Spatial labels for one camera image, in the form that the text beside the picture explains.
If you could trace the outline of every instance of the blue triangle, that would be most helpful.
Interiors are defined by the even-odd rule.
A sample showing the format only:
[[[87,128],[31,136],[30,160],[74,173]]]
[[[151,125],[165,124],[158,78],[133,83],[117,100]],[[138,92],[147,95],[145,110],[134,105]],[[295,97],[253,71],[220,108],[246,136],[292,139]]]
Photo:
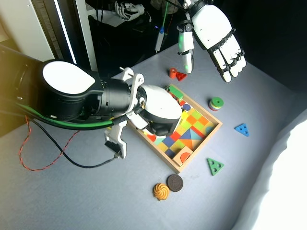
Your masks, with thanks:
[[[195,133],[192,129],[191,129],[191,139],[192,140],[202,140],[202,138],[200,136],[198,136],[197,133]]]
[[[245,123],[239,125],[238,127],[235,127],[235,130],[243,134],[244,136],[249,137],[248,127]]]
[[[180,137],[180,139],[191,140],[190,128]]]

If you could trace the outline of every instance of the white robotic hand in background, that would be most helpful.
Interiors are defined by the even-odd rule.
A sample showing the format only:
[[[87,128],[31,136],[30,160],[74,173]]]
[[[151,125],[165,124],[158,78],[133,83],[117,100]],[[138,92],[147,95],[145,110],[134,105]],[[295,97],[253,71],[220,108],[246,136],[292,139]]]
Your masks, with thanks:
[[[129,22],[144,14],[145,8],[142,4],[133,5],[132,3],[115,1],[115,12],[120,18]]]
[[[177,28],[179,54],[183,56],[186,72],[191,73],[193,69],[193,33],[200,46],[208,50],[223,79],[230,82],[231,77],[237,77],[242,71],[246,61],[229,20],[216,6],[202,0],[196,3],[185,0],[184,7],[189,8],[188,20]]]

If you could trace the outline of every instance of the tabletop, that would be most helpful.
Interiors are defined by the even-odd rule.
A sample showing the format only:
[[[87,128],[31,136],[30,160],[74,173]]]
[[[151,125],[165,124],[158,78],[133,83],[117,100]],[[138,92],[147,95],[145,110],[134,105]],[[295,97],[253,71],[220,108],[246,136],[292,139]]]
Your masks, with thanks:
[[[179,82],[168,77],[171,67],[183,71],[177,45],[134,66],[146,84],[174,84],[211,112],[222,127],[180,173],[184,186],[157,201],[152,189],[165,183],[172,170],[143,142],[125,128],[126,159],[95,169],[82,169],[61,157],[41,172],[26,170],[18,150],[26,125],[0,138],[0,226],[2,230],[228,230],[251,190],[291,108],[294,94],[274,79],[247,64],[237,78],[225,83],[208,53],[196,45],[195,68]],[[208,100],[224,100],[218,112]],[[249,137],[234,128],[246,123]],[[59,154],[44,133],[30,123],[32,134],[24,147],[26,164],[39,168]],[[43,126],[64,146],[72,130]],[[112,158],[104,146],[104,130],[82,131],[66,153],[84,165]],[[207,158],[225,166],[211,176]]]

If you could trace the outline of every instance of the robotic hand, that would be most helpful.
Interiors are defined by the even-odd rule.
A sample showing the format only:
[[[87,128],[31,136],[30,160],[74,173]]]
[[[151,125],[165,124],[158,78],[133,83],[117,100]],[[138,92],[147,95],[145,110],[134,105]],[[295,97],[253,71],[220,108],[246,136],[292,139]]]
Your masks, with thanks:
[[[149,134],[171,135],[181,107],[166,90],[144,85],[142,74],[121,70],[120,79],[101,80],[74,64],[41,62],[0,45],[0,110],[7,110],[4,101],[22,114],[65,129],[112,126],[105,131],[106,146],[125,158],[126,143],[120,136],[127,120]]]
[[[120,18],[125,19],[125,21],[132,21],[144,14],[144,7],[142,4],[133,5],[132,3],[115,1],[115,12]]]
[[[244,51],[240,48],[233,29],[225,14],[216,6],[204,0],[184,0],[187,20],[182,21],[179,30],[179,53],[183,56],[187,73],[193,70],[193,36],[208,50],[214,64],[226,82],[246,65]]]

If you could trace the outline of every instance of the green triangle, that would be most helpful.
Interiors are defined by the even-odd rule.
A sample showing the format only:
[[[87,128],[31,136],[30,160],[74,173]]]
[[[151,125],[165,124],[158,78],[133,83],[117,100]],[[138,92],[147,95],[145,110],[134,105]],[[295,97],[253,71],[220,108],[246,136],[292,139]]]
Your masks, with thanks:
[[[207,158],[207,161],[208,161],[212,176],[216,175],[224,166],[224,164],[218,161],[215,161],[211,158]]]

